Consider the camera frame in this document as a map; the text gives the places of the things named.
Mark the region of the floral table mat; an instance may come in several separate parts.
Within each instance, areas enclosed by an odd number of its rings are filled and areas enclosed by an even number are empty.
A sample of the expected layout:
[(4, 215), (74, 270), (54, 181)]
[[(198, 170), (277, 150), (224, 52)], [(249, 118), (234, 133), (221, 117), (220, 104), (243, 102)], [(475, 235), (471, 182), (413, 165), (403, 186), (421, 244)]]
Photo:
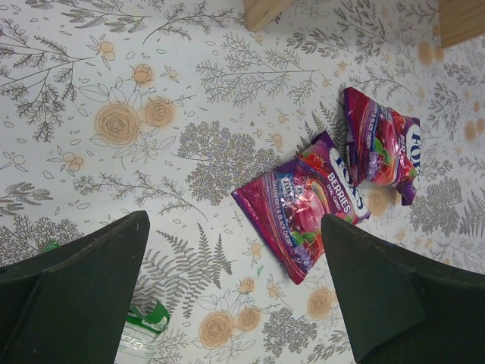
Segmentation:
[(435, 1), (1, 3), (1, 264), (132, 211), (151, 221), (133, 302), (171, 314), (156, 363), (351, 363), (325, 259), (301, 284), (233, 190), (327, 131), (342, 90), (419, 118), (418, 195), (368, 186), (362, 227), (484, 270), (484, 40), (440, 45)]

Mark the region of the wooden two-tier shelf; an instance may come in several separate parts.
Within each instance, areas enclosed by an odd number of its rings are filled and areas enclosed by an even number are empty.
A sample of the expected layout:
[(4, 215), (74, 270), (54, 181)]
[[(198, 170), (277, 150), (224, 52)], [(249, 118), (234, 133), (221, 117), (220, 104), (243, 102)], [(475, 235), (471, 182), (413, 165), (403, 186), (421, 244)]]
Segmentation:
[[(262, 30), (290, 4), (287, 0), (244, 0), (247, 29)], [(484, 35), (484, 1), (439, 0), (438, 12), (445, 49)]]

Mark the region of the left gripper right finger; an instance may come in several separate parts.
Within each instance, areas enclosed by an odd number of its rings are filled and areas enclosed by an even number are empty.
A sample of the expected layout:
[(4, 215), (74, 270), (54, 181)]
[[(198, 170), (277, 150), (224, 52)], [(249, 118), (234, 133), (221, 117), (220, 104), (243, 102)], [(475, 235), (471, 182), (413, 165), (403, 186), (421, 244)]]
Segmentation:
[(484, 276), (389, 243), (334, 215), (325, 256), (357, 363), (482, 363)]

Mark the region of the purple berries candy bag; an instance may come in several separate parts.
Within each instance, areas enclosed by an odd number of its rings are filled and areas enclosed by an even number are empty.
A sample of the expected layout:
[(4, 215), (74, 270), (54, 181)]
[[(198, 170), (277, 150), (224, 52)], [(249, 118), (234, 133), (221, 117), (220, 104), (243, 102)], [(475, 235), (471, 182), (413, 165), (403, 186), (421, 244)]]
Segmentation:
[(343, 90), (349, 171), (355, 185), (393, 187), (409, 206), (421, 169), (421, 123), (353, 87)]
[(324, 253), (325, 215), (351, 224), (371, 215), (328, 132), (232, 196), (295, 284), (304, 281)]

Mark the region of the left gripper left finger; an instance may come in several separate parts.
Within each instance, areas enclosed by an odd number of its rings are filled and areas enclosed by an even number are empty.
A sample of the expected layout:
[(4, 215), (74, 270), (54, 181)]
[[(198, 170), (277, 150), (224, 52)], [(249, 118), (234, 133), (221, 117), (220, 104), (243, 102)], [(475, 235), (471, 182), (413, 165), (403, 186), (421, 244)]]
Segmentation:
[(3, 363), (113, 363), (149, 237), (135, 211), (1, 269)]

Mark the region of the green snack bag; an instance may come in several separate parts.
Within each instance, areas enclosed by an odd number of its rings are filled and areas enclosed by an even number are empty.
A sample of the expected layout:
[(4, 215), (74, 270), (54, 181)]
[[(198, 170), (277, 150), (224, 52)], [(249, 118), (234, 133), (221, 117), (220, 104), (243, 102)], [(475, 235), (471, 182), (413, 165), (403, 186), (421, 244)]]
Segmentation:
[(131, 302), (146, 240), (50, 240), (49, 256), (80, 251), (45, 274), (43, 328), (37, 363), (147, 363), (170, 315), (156, 303), (143, 312)]

